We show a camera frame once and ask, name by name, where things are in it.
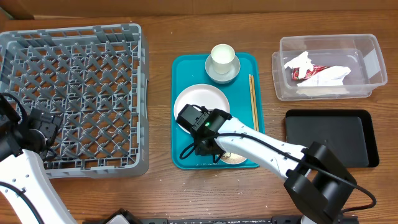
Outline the large white plate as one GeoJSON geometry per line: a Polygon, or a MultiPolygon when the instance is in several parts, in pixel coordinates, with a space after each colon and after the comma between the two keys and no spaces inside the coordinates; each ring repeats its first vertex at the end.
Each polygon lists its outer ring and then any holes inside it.
{"type": "Polygon", "coordinates": [[[174,134],[187,135],[189,132],[176,123],[178,113],[186,104],[204,106],[208,110],[220,109],[230,112],[226,95],[217,87],[209,84],[196,84],[184,89],[172,100],[172,118],[174,119],[174,134]]]}

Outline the small pink bowl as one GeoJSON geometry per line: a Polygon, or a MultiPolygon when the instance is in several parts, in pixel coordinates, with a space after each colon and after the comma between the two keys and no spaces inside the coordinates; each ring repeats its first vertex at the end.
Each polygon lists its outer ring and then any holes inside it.
{"type": "Polygon", "coordinates": [[[231,165],[237,165],[245,162],[247,159],[243,156],[240,156],[238,154],[233,154],[230,152],[226,152],[221,156],[221,161],[231,164],[231,165]]]}

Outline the small white tissue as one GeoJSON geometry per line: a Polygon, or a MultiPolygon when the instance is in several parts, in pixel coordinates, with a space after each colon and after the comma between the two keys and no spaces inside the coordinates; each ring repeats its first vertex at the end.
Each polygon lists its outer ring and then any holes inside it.
{"type": "Polygon", "coordinates": [[[294,68],[301,68],[304,72],[306,72],[307,69],[313,69],[313,64],[312,60],[308,57],[308,52],[304,51],[300,55],[285,63],[284,68],[290,68],[291,70],[294,68]]]}

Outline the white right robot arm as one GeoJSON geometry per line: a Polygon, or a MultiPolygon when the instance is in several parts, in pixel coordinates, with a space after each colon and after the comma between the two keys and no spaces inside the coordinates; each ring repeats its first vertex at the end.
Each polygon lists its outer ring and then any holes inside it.
{"type": "Polygon", "coordinates": [[[289,144],[256,131],[231,114],[185,105],[176,122],[189,131],[193,142],[180,154],[212,155],[218,162],[227,152],[245,157],[284,181],[284,188],[302,213],[301,223],[340,223],[353,190],[366,194],[371,203],[351,211],[373,208],[375,196],[360,187],[341,161],[324,145],[289,144]]]}

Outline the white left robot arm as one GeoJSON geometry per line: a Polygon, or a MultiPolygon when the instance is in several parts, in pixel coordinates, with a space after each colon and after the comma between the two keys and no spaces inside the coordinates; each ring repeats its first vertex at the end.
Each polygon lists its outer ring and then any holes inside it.
{"type": "Polygon", "coordinates": [[[52,145],[63,119],[22,105],[15,110],[11,96],[1,94],[1,193],[22,223],[75,223],[44,169],[57,156],[52,145]]]}

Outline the black food waste tray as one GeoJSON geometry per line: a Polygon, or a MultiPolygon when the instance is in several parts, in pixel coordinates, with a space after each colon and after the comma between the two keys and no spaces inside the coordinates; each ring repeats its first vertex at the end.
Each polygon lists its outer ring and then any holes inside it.
{"type": "Polygon", "coordinates": [[[366,110],[288,110],[285,133],[291,144],[325,145],[346,167],[380,163],[372,117],[366,110]]]}

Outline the grey saucer bowl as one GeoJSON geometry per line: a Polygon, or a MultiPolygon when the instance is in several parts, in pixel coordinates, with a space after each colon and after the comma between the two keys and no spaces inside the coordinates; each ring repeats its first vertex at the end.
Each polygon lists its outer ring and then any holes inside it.
{"type": "Polygon", "coordinates": [[[213,60],[209,55],[205,61],[205,70],[208,76],[218,84],[227,84],[232,82],[237,76],[240,71],[241,65],[240,61],[237,56],[234,57],[230,70],[225,74],[217,73],[213,66],[213,60]]]}

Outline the wooden chopstick left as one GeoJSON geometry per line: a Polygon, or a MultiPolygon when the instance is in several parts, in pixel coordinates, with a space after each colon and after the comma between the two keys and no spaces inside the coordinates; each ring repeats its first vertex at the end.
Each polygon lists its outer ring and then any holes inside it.
{"type": "Polygon", "coordinates": [[[255,128],[255,119],[254,119],[254,107],[253,107],[253,99],[252,99],[252,91],[251,91],[251,78],[249,74],[249,87],[250,87],[250,94],[251,94],[251,106],[252,106],[252,118],[253,118],[253,123],[254,123],[254,128],[255,128]]]}

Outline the wooden chopstick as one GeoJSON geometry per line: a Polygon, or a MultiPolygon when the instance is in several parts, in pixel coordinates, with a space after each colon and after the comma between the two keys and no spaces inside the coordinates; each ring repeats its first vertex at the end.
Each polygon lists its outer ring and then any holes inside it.
{"type": "Polygon", "coordinates": [[[254,119],[254,107],[253,107],[253,99],[252,99],[252,91],[251,91],[251,78],[249,74],[249,87],[250,87],[250,94],[251,94],[251,106],[252,106],[252,118],[253,118],[253,123],[254,123],[254,128],[255,128],[255,119],[254,119]]]}
{"type": "Polygon", "coordinates": [[[254,76],[250,75],[251,78],[251,91],[252,91],[252,99],[253,99],[253,107],[254,107],[254,119],[255,119],[255,130],[259,131],[259,115],[257,109],[257,100],[256,100],[256,89],[255,89],[255,82],[254,76]]]}

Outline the teal plastic tray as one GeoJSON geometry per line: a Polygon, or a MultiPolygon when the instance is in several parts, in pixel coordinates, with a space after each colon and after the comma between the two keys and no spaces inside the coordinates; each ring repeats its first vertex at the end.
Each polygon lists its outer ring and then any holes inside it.
{"type": "Polygon", "coordinates": [[[256,92],[256,108],[259,131],[265,132],[264,118],[262,113],[261,86],[259,83],[259,72],[256,59],[248,53],[237,53],[240,62],[240,71],[233,81],[227,84],[217,84],[205,71],[207,54],[181,55],[172,64],[171,73],[171,157],[173,163],[183,170],[206,170],[206,169],[251,169],[258,165],[250,160],[240,164],[227,164],[223,161],[214,163],[211,156],[197,156],[191,154],[188,158],[181,160],[180,154],[183,149],[193,142],[189,132],[181,128],[176,118],[179,109],[176,99],[184,89],[197,84],[214,86],[223,92],[228,105],[221,100],[220,108],[228,111],[234,117],[250,128],[254,127],[249,76],[254,77],[254,89],[256,92]]]}

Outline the wooden chopstick right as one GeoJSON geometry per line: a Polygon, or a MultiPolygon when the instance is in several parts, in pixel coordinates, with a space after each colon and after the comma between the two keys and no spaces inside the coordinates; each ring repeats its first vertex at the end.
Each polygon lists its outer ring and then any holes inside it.
{"type": "Polygon", "coordinates": [[[250,75],[251,78],[251,91],[252,91],[252,99],[253,99],[253,107],[254,107],[254,119],[255,119],[255,130],[259,131],[259,115],[257,109],[257,100],[256,100],[256,89],[255,89],[255,82],[254,76],[250,75]]]}

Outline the white paper cup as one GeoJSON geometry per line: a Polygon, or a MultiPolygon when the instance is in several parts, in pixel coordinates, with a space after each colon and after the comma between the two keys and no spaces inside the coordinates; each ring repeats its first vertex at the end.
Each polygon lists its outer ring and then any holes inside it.
{"type": "Polygon", "coordinates": [[[228,44],[218,44],[211,50],[213,68],[219,74],[225,74],[231,70],[234,58],[235,51],[228,44]]]}

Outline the grey dish rack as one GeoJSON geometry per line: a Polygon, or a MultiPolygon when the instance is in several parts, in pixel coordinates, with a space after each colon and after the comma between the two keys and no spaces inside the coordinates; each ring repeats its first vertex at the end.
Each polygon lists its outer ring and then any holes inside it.
{"type": "Polygon", "coordinates": [[[1,34],[1,91],[62,117],[51,179],[125,177],[149,168],[149,48],[140,25],[1,34]]]}

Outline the red snack wrapper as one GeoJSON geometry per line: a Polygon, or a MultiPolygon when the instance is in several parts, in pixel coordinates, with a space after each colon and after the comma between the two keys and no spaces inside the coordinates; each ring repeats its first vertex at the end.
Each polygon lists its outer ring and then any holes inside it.
{"type": "Polygon", "coordinates": [[[294,68],[292,70],[292,79],[293,80],[308,80],[312,76],[316,75],[317,73],[321,72],[322,70],[328,69],[329,66],[324,65],[314,65],[313,69],[307,69],[306,72],[303,71],[301,68],[294,68]]]}

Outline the clear plastic bin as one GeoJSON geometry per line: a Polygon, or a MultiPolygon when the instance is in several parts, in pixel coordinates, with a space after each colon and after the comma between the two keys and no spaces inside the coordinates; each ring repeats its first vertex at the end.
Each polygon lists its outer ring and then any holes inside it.
{"type": "Polygon", "coordinates": [[[372,34],[308,35],[284,37],[272,56],[276,96],[281,101],[365,98],[387,83],[381,49],[372,34]],[[349,67],[341,86],[299,87],[284,64],[307,51],[313,65],[349,67]]]}

